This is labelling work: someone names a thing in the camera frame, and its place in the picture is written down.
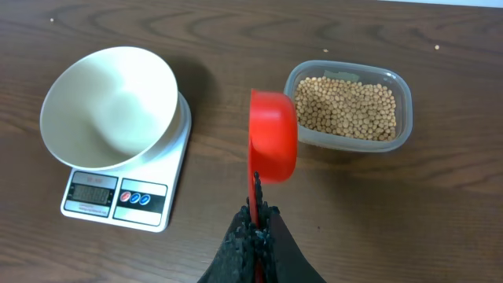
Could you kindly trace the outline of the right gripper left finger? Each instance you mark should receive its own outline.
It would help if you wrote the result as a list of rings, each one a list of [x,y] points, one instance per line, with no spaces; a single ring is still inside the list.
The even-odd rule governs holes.
[[[247,204],[233,217],[215,257],[198,283],[254,282],[254,228],[247,199]]]

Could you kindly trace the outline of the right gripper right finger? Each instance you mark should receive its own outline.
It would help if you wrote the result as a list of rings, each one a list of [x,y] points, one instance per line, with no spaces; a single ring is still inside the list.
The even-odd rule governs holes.
[[[288,230],[280,211],[263,200],[259,173],[253,174],[258,227],[255,250],[263,282],[325,283],[310,265]]]

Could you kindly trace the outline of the red plastic measuring scoop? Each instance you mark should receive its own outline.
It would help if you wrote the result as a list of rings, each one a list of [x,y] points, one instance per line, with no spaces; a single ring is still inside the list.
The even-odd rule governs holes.
[[[283,93],[253,90],[248,127],[248,199],[254,247],[258,227],[253,174],[259,173],[261,184],[289,179],[296,167],[296,111],[291,98]],[[255,281],[263,282],[255,251]]]

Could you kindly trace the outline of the pile of soybeans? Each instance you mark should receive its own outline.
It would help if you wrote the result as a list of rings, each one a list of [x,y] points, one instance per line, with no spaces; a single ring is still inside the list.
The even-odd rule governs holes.
[[[297,120],[318,132],[361,140],[396,137],[396,100],[381,84],[307,77],[294,92]]]

